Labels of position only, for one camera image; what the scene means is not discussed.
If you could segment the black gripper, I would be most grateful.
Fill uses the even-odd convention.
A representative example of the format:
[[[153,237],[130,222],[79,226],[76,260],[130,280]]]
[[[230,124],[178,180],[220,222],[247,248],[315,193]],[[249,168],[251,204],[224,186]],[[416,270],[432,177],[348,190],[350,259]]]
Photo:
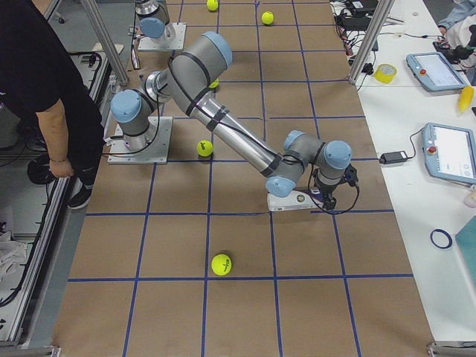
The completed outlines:
[[[321,201],[324,203],[325,210],[334,210],[337,200],[333,197],[333,192],[338,186],[339,178],[328,178],[324,174],[315,176],[315,186],[318,188]]]

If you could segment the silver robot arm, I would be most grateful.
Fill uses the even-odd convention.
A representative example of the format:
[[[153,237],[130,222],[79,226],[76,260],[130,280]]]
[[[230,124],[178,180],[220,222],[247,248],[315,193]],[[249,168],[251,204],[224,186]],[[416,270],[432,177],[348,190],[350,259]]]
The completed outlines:
[[[135,1],[135,14],[139,18],[139,27],[142,34],[151,40],[165,42],[175,36],[166,1]]]
[[[152,144],[156,131],[149,116],[160,104],[174,100],[186,116],[199,120],[266,178],[269,210],[317,207],[332,214],[336,187],[358,187],[357,170],[350,163],[350,145],[344,141],[324,142],[292,130],[283,143],[284,152],[272,150],[210,92],[212,81],[230,67],[232,60],[225,38],[207,31],[190,47],[170,57],[166,70],[152,72],[140,89],[118,92],[112,98],[111,111],[129,152]]]

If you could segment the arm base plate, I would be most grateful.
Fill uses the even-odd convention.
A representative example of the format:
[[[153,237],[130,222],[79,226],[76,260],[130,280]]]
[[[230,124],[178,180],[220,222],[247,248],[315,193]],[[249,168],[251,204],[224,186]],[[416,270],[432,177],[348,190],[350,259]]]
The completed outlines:
[[[123,134],[116,126],[111,139],[107,162],[109,164],[166,164],[172,133],[173,118],[149,116],[149,129],[135,138]]]
[[[149,37],[142,34],[138,50],[139,51],[177,51],[181,50],[184,45],[184,38],[186,34],[186,24],[184,22],[171,22],[175,30],[175,36],[165,42],[155,42]]]

